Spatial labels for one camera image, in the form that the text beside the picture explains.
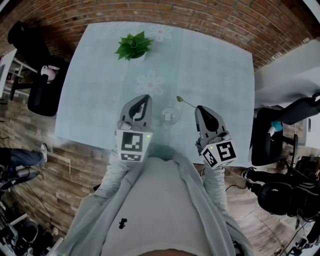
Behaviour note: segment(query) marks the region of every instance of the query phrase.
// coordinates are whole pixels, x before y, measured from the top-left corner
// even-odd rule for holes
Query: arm
[[[118,191],[120,183],[130,170],[130,167],[131,163],[119,160],[118,150],[115,146],[114,149],[111,150],[109,164],[101,185],[93,195],[107,200],[110,199]]]
[[[222,212],[227,212],[227,194],[225,187],[225,169],[210,169],[207,165],[204,171],[203,186],[213,204]]]
[[[112,198],[118,191],[122,179],[130,168],[131,167],[127,162],[119,160],[118,150],[115,146],[114,149],[111,150],[109,164],[101,181],[101,185],[96,192],[89,194],[82,199],[68,234],[74,233],[74,230],[77,230],[77,227],[81,227],[88,216],[94,216],[100,207]]]

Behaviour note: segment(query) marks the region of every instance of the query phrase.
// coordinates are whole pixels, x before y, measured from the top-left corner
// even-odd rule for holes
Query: green leaves
[[[118,42],[120,47],[115,52],[119,54],[119,60],[125,58],[130,61],[134,58],[139,58],[145,52],[149,52],[149,46],[152,44],[153,40],[145,38],[145,32],[142,31],[137,35],[128,34],[127,37],[120,37],[121,41]]]

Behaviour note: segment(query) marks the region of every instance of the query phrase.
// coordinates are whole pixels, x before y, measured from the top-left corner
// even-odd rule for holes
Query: hoodie sleeve
[[[118,150],[115,146],[111,151],[109,164],[101,181],[101,185],[95,191],[94,195],[106,200],[110,199],[118,191],[122,179],[125,177],[130,168],[130,162],[119,160]]]
[[[203,186],[213,204],[222,212],[227,212],[225,169],[219,168],[212,170],[205,166]]]
[[[236,249],[236,255],[254,256],[253,248],[235,219],[228,214],[225,169],[205,168],[203,186],[213,204],[220,209]]]

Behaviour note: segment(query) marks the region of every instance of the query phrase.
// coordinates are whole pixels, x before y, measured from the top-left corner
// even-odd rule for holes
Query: white tablecloth
[[[118,60],[120,37],[128,33],[154,40],[142,59]],[[169,145],[202,163],[195,142],[194,108],[176,96],[222,116],[236,147],[233,166],[250,165],[249,146],[254,114],[252,55],[230,43],[195,31],[140,22],[90,24],[73,55],[63,85],[55,135],[111,149],[125,103],[152,96],[152,140]],[[161,111],[180,113],[178,123],[164,129]]]

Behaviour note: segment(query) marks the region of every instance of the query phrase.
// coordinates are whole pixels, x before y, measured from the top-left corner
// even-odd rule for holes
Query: white pot
[[[142,55],[142,56],[139,57],[139,58],[132,58],[132,59],[130,59],[130,62],[131,62],[131,63],[134,63],[134,64],[142,63],[142,62],[144,62],[145,57],[146,57],[146,53],[144,53],[144,55]]]

